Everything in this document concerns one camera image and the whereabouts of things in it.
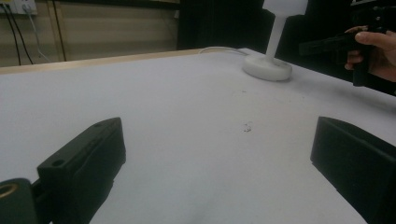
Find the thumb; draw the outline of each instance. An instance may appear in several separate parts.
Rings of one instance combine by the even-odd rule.
[[[374,45],[383,50],[396,49],[396,38],[381,33],[359,32],[355,35],[356,41],[364,45]]]

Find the wall outlet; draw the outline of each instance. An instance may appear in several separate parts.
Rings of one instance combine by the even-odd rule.
[[[37,7],[35,0],[0,0],[0,5],[8,7],[8,12],[11,10],[13,14],[26,14],[23,8],[30,10],[32,15],[37,15]],[[4,9],[0,7],[0,13],[5,13]]]

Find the white cable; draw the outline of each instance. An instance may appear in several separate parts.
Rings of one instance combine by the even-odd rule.
[[[39,54],[40,56],[42,56],[48,63],[51,63],[51,60],[50,60],[46,55],[44,55],[43,52],[41,52],[41,49],[40,49],[40,40],[38,39],[37,29],[35,28],[35,23],[33,22],[32,14],[30,13],[30,12],[31,12],[30,8],[26,8],[25,5],[23,5],[22,8],[23,8],[23,10],[26,12],[27,16],[29,17],[30,23],[32,23],[33,31],[35,32],[35,41],[37,42],[37,51],[38,51],[38,54]]]
[[[240,49],[233,49],[233,48],[227,48],[227,47],[209,47],[209,48],[201,49],[201,50],[198,52],[198,54],[201,54],[201,53],[203,53],[204,51],[207,51],[207,50],[209,50],[209,49],[232,50],[232,51],[238,52],[238,53],[243,54],[243,55],[248,55],[248,53],[246,53],[246,52],[244,52],[244,51],[242,51],[242,50],[240,50]]]

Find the white lamp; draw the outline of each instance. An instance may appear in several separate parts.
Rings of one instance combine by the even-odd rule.
[[[275,53],[283,27],[289,16],[304,15],[308,0],[265,0],[262,8],[274,13],[275,21],[271,32],[265,57],[247,56],[243,70],[251,76],[280,81],[290,77],[291,66],[288,63],[275,59]]]

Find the dark background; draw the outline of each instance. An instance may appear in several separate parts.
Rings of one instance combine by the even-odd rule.
[[[265,53],[274,15],[262,9],[263,0],[180,0],[178,49],[211,46],[248,48]],[[391,6],[375,1],[358,7]],[[300,56],[299,44],[343,33],[353,24],[351,0],[309,0],[304,16],[288,18],[276,52],[278,59],[352,81],[352,74],[335,64],[331,53]],[[368,88],[395,95],[395,83],[369,76]]]

